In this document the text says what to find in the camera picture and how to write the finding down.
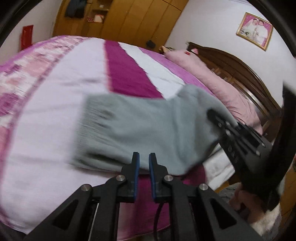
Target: wooden headboard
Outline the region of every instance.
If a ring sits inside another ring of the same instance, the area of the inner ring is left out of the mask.
[[[272,141],[280,125],[280,106],[259,76],[243,61],[232,54],[190,42],[187,50],[198,49],[198,57],[216,75],[233,85],[247,100],[255,105],[264,135]]]

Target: magenta stripe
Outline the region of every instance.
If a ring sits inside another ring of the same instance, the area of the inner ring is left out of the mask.
[[[143,53],[150,56],[152,59],[160,63],[162,66],[166,67],[169,71],[171,71],[174,75],[178,76],[180,79],[182,79],[186,84],[196,85],[199,88],[204,89],[209,94],[214,94],[203,84],[201,83],[194,75],[190,74],[186,70],[184,70],[182,67],[176,65],[172,61],[169,61],[164,55],[161,55],[159,53],[139,48]]]
[[[162,98],[145,71],[118,42],[106,40],[105,50],[113,92],[137,97]]]

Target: black object on shelf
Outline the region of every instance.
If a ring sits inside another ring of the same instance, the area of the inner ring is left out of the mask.
[[[67,7],[65,17],[84,18],[86,0],[71,0]]]
[[[146,46],[147,46],[148,48],[154,49],[155,46],[156,46],[156,44],[155,44],[153,41],[148,40],[148,41],[146,42]]]

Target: metal screw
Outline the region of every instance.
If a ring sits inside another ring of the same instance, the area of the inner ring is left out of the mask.
[[[165,180],[167,181],[167,182],[170,182],[170,181],[172,181],[174,178],[173,178],[173,176],[171,176],[171,175],[166,175],[165,176]]]
[[[205,190],[208,190],[209,186],[205,183],[202,183],[199,185],[199,188],[200,188],[200,190],[205,191]]]
[[[226,135],[231,136],[231,133],[229,130],[225,130]]]
[[[116,177],[116,180],[122,182],[122,181],[125,180],[125,178],[126,178],[126,177],[125,177],[124,175],[121,175],[121,174],[120,174],[120,175],[118,175],[118,176]]]
[[[91,189],[91,185],[89,185],[89,184],[83,184],[81,186],[81,190],[84,192],[87,192],[89,189]]]

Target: framed photo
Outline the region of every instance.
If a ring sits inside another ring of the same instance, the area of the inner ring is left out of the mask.
[[[252,42],[266,51],[273,28],[266,20],[246,12],[237,30],[237,36]]]

